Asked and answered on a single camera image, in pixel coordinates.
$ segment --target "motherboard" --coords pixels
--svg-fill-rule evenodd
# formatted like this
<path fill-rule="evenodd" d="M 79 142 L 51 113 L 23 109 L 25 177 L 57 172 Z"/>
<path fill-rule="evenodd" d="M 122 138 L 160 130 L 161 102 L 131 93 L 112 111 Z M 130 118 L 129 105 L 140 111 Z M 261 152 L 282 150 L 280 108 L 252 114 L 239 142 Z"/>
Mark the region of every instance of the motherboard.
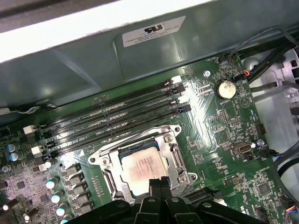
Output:
<path fill-rule="evenodd" d="M 215 56 L 0 128 L 3 223 L 62 224 L 148 179 L 283 222 L 280 188 L 249 84 Z"/>

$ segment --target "ul logo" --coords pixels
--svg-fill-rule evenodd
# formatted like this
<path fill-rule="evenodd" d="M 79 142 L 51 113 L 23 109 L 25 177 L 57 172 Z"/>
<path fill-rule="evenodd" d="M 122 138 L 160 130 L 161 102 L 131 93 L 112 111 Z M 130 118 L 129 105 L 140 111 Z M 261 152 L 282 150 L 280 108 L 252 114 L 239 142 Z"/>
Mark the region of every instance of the ul logo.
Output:
<path fill-rule="evenodd" d="M 162 25 L 159 24 L 159 25 L 156 25 L 154 27 L 149 27 L 149 28 L 146 28 L 144 31 L 147 32 L 148 34 L 150 34 L 151 32 L 156 32 L 158 30 L 161 30 L 163 29 Z"/>

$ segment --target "sticker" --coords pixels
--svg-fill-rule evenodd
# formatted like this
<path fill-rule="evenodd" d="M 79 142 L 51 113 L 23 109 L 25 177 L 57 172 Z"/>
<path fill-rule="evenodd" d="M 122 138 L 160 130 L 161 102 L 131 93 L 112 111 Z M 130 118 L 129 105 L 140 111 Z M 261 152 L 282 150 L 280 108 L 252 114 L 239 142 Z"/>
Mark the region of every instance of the sticker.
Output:
<path fill-rule="evenodd" d="M 186 16 L 181 16 L 173 20 L 168 20 L 125 33 L 122 35 L 123 46 L 129 47 L 150 39 L 175 33 L 180 29 L 185 18 Z"/>

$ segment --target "cpu socket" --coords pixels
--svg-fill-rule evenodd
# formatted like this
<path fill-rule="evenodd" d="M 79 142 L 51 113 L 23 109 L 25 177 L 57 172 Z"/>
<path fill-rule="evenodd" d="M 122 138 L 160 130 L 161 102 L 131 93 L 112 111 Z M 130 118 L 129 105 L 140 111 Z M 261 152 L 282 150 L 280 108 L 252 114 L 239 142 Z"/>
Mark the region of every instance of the cpu socket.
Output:
<path fill-rule="evenodd" d="M 173 195 L 181 193 L 197 175 L 186 170 L 176 141 L 180 132 L 179 125 L 148 129 L 103 146 L 89 163 L 100 166 L 113 200 L 134 204 L 137 197 L 148 194 L 149 179 L 162 176 L 169 177 Z"/>

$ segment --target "black ram slot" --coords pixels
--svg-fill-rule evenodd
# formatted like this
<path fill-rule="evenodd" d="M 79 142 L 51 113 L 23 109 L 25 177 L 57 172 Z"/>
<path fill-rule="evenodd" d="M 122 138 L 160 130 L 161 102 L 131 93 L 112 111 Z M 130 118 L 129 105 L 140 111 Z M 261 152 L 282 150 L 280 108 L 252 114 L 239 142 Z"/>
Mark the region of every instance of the black ram slot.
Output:
<path fill-rule="evenodd" d="M 100 108 L 103 107 L 103 105 L 109 106 L 109 105 L 117 104 L 118 102 L 121 102 L 125 99 L 140 97 L 141 95 L 149 94 L 151 92 L 157 91 L 157 90 L 162 89 L 162 88 L 166 88 L 166 86 L 164 84 L 159 84 L 159 85 L 156 85 L 156 86 L 152 86 L 152 87 L 149 87 L 147 89 L 143 89 L 143 90 L 140 90 L 140 91 L 133 92 L 132 94 L 128 94 L 126 96 L 122 96 L 122 97 L 119 97 L 119 98 L 116 98 L 116 99 L 104 101 L 103 104 L 92 106 L 92 107 L 89 107 L 87 109 L 84 109 L 84 110 L 81 110 L 81 111 L 78 111 L 78 112 L 75 112 L 75 113 L 72 113 L 72 114 L 69 114 L 69 115 L 66 115 L 66 116 L 62 116 L 60 118 L 56 118 L 56 119 L 54 119 L 54 120 L 52 120 L 52 121 L 50 121 L 46 124 L 47 124 L 47 126 L 56 125 L 56 124 L 59 124 L 60 122 L 75 118 L 75 117 L 83 115 L 85 113 L 92 112 L 95 109 L 100 109 Z"/>
<path fill-rule="evenodd" d="M 109 114 L 108 116 L 114 116 L 117 113 L 119 113 L 119 112 L 125 112 L 125 110 L 128 110 L 128 109 L 133 110 L 133 109 L 136 109 L 138 107 L 142 107 L 142 106 L 148 105 L 150 103 L 154 103 L 156 100 L 161 99 L 161 97 L 165 97 L 165 96 L 167 96 L 167 94 L 162 94 L 162 95 L 159 95 L 159 96 L 155 96 L 155 97 L 153 97 L 151 99 L 146 99 L 144 101 L 137 102 L 137 103 L 135 103 L 133 105 L 128 105 L 128 106 L 125 106 L 125 107 L 122 107 L 122 108 L 117 108 L 115 110 L 110 111 L 110 113 L 112 113 L 112 114 Z M 51 133 L 52 136 L 57 135 L 57 134 L 61 134 L 61 133 L 73 130 L 74 128 L 76 128 L 78 126 L 82 126 L 82 125 L 87 126 L 89 123 L 96 122 L 97 119 L 100 120 L 100 119 L 102 119 L 102 118 L 104 118 L 106 116 L 107 116 L 107 113 L 99 114 L 98 116 L 94 116 L 94 117 L 92 117 L 90 119 L 85 119 L 85 120 L 79 121 L 79 122 L 77 122 L 77 123 L 75 123 L 75 124 L 73 124 L 71 126 L 68 126 L 68 127 L 59 128 L 59 129 L 57 129 L 55 131 L 51 131 L 50 133 Z"/>
<path fill-rule="evenodd" d="M 92 134 L 92 132 L 97 132 L 100 129 L 105 128 L 107 126 L 117 125 L 118 123 L 125 122 L 128 119 L 137 118 L 139 116 L 146 115 L 147 113 L 154 112 L 156 110 L 161 110 L 163 107 L 170 106 L 171 101 L 167 101 L 166 103 L 163 102 L 163 104 L 161 104 L 161 105 L 156 105 L 155 109 L 147 108 L 147 110 L 139 111 L 138 113 L 128 115 L 125 118 L 115 119 L 113 122 L 104 123 L 101 126 L 97 126 L 95 128 L 89 129 L 85 132 L 78 133 L 78 134 L 75 134 L 75 135 L 70 135 L 70 137 L 66 137 L 66 138 L 55 141 L 55 144 L 58 145 L 58 144 L 62 144 L 62 143 L 68 142 L 68 141 L 72 141 L 72 140 L 76 139 L 78 136 L 82 136 L 84 134 Z"/>
<path fill-rule="evenodd" d="M 157 121 L 157 120 L 160 120 L 162 118 L 165 118 L 165 117 L 168 117 L 168 116 L 171 116 L 171 115 L 174 115 L 174 114 L 177 114 L 178 113 L 178 110 L 177 108 L 176 109 L 173 109 L 171 110 L 170 112 L 168 113 L 162 113 L 162 114 L 159 114 L 158 116 L 155 116 L 155 117 L 152 117 L 152 118 L 149 118 L 149 119 L 146 119 L 144 121 L 140 121 L 140 122 L 137 122 L 135 124 L 132 124 L 132 125 L 128 125 L 122 129 L 119 129 L 118 131 L 114 132 L 114 135 L 115 134 L 120 134 L 122 132 L 126 132 L 128 131 L 129 129 L 132 129 L 134 127 L 138 127 L 138 126 L 141 126 L 141 125 L 144 125 L 146 123 L 150 123 L 152 121 Z M 95 138 L 92 138 L 92 139 L 88 139 L 86 141 L 83 141 L 83 142 L 80 142 L 79 144 L 76 144 L 76 145 L 73 145 L 73 146 L 70 146 L 70 147 L 67 147 L 67 148 L 64 148 L 63 150 L 60 150 L 59 152 L 58 151 L 54 151 L 51 154 L 51 157 L 57 157 L 57 156 L 60 156 L 60 155 L 63 155 L 65 153 L 68 153 L 68 152 L 71 152 L 71 151 L 75 151 L 75 150 L 78 150 L 80 147 L 83 147 L 83 146 L 88 146 L 92 143 L 95 143 L 97 141 L 100 141 L 100 140 L 104 140 L 105 138 L 107 137 L 111 137 L 112 134 L 108 133 L 108 134 L 105 134 L 103 136 L 99 136 L 99 137 L 95 137 Z"/>

